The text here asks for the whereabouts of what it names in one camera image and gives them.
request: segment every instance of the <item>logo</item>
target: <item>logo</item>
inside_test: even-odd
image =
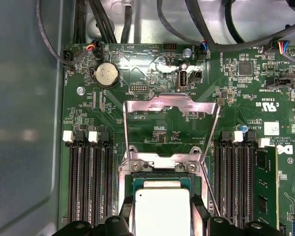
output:
[[[264,112],[276,112],[276,108],[279,106],[279,103],[277,102],[276,104],[274,104],[273,102],[256,102],[256,107],[261,106]]]
[[[289,154],[289,155],[293,154],[293,145],[286,145],[286,146],[278,145],[276,146],[276,148],[277,148],[277,153],[279,155],[283,153]]]

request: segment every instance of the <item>chip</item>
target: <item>chip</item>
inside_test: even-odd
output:
[[[266,170],[267,169],[267,156],[265,153],[260,153],[257,156],[257,165],[260,169]]]
[[[266,212],[267,212],[267,200],[261,195],[259,195],[259,197],[258,197],[258,207],[259,207],[260,211],[262,211],[262,212],[264,212],[266,214]]]
[[[239,63],[239,74],[240,75],[252,75],[252,63],[251,62],[240,62]]]

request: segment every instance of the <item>cable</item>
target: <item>cable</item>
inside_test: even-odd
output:
[[[284,56],[285,58],[287,58],[290,61],[295,62],[295,58],[293,58],[292,56],[288,55],[287,53],[283,53],[282,56]]]
[[[42,20],[42,17],[41,17],[41,0],[37,0],[35,12],[36,12],[36,18],[37,18],[37,21],[38,21],[39,32],[40,32],[40,34],[41,34],[41,36],[42,36],[42,38],[44,40],[44,43],[47,46],[49,52],[57,60],[59,60],[60,62],[62,62],[63,64],[66,64],[66,65],[75,65],[76,63],[80,62],[86,56],[86,54],[88,53],[88,51],[87,50],[84,50],[83,52],[80,53],[80,55],[78,55],[75,58],[75,60],[69,61],[69,60],[65,60],[65,59],[61,58],[55,52],[53,46],[51,45],[51,43],[50,43],[50,41],[48,39],[47,34],[46,34],[46,31],[45,31],[45,28],[44,28],[44,24],[43,24],[43,20]]]
[[[88,0],[88,3],[89,3],[89,6],[93,12],[94,17],[95,17],[95,21],[96,21],[97,27],[99,29],[99,32],[102,35],[103,41],[105,43],[110,43],[109,36],[107,34],[106,28],[104,26],[104,23],[103,23],[101,17],[100,17],[99,11],[98,11],[95,3],[93,2],[93,0]]]
[[[158,14],[158,18],[161,21],[161,23],[163,24],[163,26],[165,27],[165,29],[167,29],[170,33],[172,33],[173,35],[175,35],[176,37],[180,38],[181,40],[187,42],[187,43],[191,43],[194,45],[200,45],[200,41],[196,41],[193,39],[190,39],[184,35],[182,35],[181,33],[179,33],[177,30],[175,30],[171,24],[166,20],[163,11],[162,11],[162,4],[163,4],[163,0],[157,0],[157,14]]]
[[[78,35],[79,43],[86,43],[86,3],[85,0],[80,0],[79,16],[78,16]]]
[[[116,37],[114,35],[114,31],[113,31],[113,28],[112,28],[112,25],[110,24],[110,21],[109,21],[109,18],[106,14],[106,11],[105,9],[103,8],[103,5],[102,3],[100,2],[100,0],[93,0],[97,9],[98,9],[98,12],[100,13],[102,19],[103,19],[103,23],[105,25],[105,28],[107,30],[107,33],[108,33],[108,36],[110,38],[110,41],[111,43],[117,43],[117,40],[116,40]]]
[[[292,56],[288,55],[287,54],[287,46],[289,45],[289,41],[279,41],[277,42],[278,43],[278,46],[279,46],[279,51],[280,51],[280,54],[282,56],[284,56],[285,58],[287,58],[288,60],[292,61],[292,62],[295,62],[295,58],[293,58]]]
[[[217,44],[214,42],[207,28],[207,25],[203,19],[203,15],[201,13],[197,0],[185,0],[185,3],[187,5],[189,14],[193,22],[195,23],[197,29],[199,30],[201,35],[204,37],[204,39],[206,40],[207,44],[209,45],[212,51],[232,52],[232,51],[239,51],[239,50],[243,50],[243,49],[251,48],[251,47],[263,46],[268,44],[270,41],[274,39],[277,40],[279,38],[285,37],[295,31],[295,24],[294,24],[284,30],[281,30],[277,33],[263,37],[258,40],[254,40],[254,41],[250,41],[246,43],[240,43],[240,44],[229,44],[229,45]]]
[[[231,0],[228,0],[228,2],[225,4],[225,21],[228,31],[230,32],[233,39],[236,41],[236,43],[244,43],[245,41],[240,37],[239,33],[237,32],[233,18],[232,18],[232,5],[233,2]]]
[[[121,34],[121,43],[128,43],[132,24],[132,7],[126,6],[124,10],[124,27]]]

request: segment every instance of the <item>white label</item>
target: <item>white label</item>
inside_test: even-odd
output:
[[[264,122],[264,135],[279,136],[280,123],[279,122]]]
[[[276,107],[279,106],[279,103],[277,102],[275,105],[273,102],[263,102],[262,107],[265,112],[276,112]]]
[[[289,155],[293,154],[293,145],[285,145],[285,146],[278,145],[278,146],[276,146],[276,148],[277,148],[277,153],[279,155],[281,155],[283,153],[289,154]]]

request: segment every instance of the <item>black connector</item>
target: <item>black connector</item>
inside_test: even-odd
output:
[[[73,61],[74,60],[74,55],[73,52],[71,52],[68,49],[64,49],[63,50],[63,58],[67,61]],[[70,70],[70,71],[74,71],[74,66],[73,65],[67,65],[67,64],[63,64],[63,67],[66,70]]]

